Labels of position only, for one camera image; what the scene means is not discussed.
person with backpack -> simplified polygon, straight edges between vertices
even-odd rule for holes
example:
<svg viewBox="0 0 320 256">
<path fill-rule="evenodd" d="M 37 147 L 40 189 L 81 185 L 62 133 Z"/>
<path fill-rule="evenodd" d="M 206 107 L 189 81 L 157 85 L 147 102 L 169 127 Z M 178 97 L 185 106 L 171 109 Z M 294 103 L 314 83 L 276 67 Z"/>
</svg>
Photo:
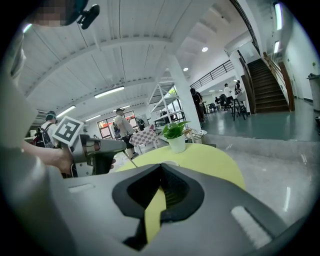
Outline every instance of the person with backpack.
<svg viewBox="0 0 320 256">
<path fill-rule="evenodd" d="M 45 123 L 41 125 L 41 132 L 45 148 L 56 148 L 58 142 L 52 137 L 57 129 L 57 116 L 54 111 L 49 111 L 45 116 Z"/>
</svg>

white column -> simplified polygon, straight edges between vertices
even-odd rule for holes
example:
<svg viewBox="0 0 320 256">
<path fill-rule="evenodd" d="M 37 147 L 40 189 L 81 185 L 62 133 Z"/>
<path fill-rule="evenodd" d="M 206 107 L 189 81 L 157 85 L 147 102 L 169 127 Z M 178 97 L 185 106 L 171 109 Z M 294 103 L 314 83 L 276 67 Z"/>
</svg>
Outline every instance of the white column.
<svg viewBox="0 0 320 256">
<path fill-rule="evenodd" d="M 190 93 L 190 86 L 175 55 L 167 54 L 168 68 L 174 80 L 177 94 L 189 128 L 201 130 L 197 110 Z"/>
</svg>

teal floor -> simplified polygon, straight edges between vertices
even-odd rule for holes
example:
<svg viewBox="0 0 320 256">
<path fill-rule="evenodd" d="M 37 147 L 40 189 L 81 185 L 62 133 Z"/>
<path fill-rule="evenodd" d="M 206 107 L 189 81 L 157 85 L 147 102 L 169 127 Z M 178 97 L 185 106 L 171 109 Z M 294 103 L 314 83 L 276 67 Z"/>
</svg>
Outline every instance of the teal floor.
<svg viewBox="0 0 320 256">
<path fill-rule="evenodd" d="M 249 115 L 246 120 L 236 117 L 229 111 L 218 111 L 205 115 L 203 130 L 208 134 L 239 136 L 257 139 L 320 141 L 312 103 L 295 100 L 294 112 L 258 113 Z"/>
</svg>

white ceiling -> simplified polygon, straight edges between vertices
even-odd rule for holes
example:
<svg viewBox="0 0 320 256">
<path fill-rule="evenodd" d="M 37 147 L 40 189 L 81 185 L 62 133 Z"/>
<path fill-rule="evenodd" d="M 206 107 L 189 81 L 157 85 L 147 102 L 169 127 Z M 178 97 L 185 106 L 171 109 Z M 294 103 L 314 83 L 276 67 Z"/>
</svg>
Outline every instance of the white ceiling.
<svg viewBox="0 0 320 256">
<path fill-rule="evenodd" d="M 156 80 L 171 79 L 166 53 L 189 67 L 188 77 L 207 40 L 239 15 L 225 0 L 89 0 L 88 7 L 93 4 L 100 15 L 87 30 L 77 23 L 34 25 L 24 34 L 19 88 L 36 109 L 59 114 L 76 105 L 68 115 L 85 120 L 141 107 Z M 115 85 L 124 90 L 94 98 Z"/>
</svg>

white flower pot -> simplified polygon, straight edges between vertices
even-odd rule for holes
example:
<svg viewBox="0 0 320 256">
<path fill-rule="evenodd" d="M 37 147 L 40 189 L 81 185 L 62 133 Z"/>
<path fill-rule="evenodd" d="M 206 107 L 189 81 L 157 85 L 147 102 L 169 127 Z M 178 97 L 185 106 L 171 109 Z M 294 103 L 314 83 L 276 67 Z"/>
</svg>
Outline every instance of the white flower pot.
<svg viewBox="0 0 320 256">
<path fill-rule="evenodd" d="M 174 153 L 181 153 L 186 150 L 185 135 L 182 134 L 178 138 L 172 138 L 167 140 Z"/>
</svg>

